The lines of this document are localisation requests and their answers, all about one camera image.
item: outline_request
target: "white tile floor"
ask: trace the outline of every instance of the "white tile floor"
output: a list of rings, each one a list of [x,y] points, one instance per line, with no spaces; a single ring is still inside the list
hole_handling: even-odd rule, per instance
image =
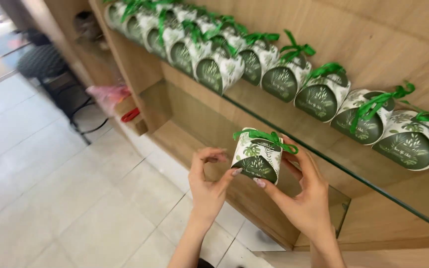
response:
[[[0,83],[0,267],[163,267],[193,203],[188,171],[110,126],[86,146],[20,76]],[[203,242],[215,267],[270,267],[282,250],[227,203]]]

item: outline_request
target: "long manicured nail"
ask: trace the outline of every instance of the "long manicured nail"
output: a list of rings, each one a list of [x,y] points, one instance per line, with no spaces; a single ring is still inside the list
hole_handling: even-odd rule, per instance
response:
[[[241,173],[241,171],[243,171],[243,168],[242,168],[242,167],[240,167],[240,168],[238,168],[238,169],[235,169],[235,170],[233,171],[233,173],[231,173],[231,175],[233,175],[233,176],[238,176],[238,175]]]
[[[264,188],[266,186],[266,183],[262,179],[260,179],[260,178],[254,178],[253,180],[261,188]]]

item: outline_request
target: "black stool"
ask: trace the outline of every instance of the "black stool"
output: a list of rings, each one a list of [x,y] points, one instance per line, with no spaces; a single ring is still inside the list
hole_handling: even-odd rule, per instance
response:
[[[54,104],[63,111],[69,119],[71,127],[82,137],[87,145],[91,142],[85,134],[94,132],[107,123],[108,118],[98,127],[81,131],[74,121],[74,115],[80,109],[94,105],[95,101],[87,94],[67,63],[61,57],[53,45],[36,46],[26,52],[18,61],[17,70],[26,78],[36,78]],[[67,82],[61,83],[64,76],[68,76]]]

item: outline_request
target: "pink plastic bag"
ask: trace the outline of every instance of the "pink plastic bag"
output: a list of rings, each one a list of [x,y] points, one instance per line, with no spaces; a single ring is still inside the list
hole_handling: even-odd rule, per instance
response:
[[[114,115],[115,106],[132,93],[126,85],[119,86],[91,86],[86,92],[95,98],[105,113]]]

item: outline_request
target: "woman's left hand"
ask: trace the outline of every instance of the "woman's left hand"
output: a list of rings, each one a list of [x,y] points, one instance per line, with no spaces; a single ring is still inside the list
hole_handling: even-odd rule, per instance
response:
[[[226,190],[234,176],[239,175],[242,168],[228,169],[217,182],[207,182],[205,178],[205,163],[226,162],[225,149],[204,148],[193,154],[190,174],[190,188],[193,194],[192,216],[211,226],[218,216],[226,199]]]

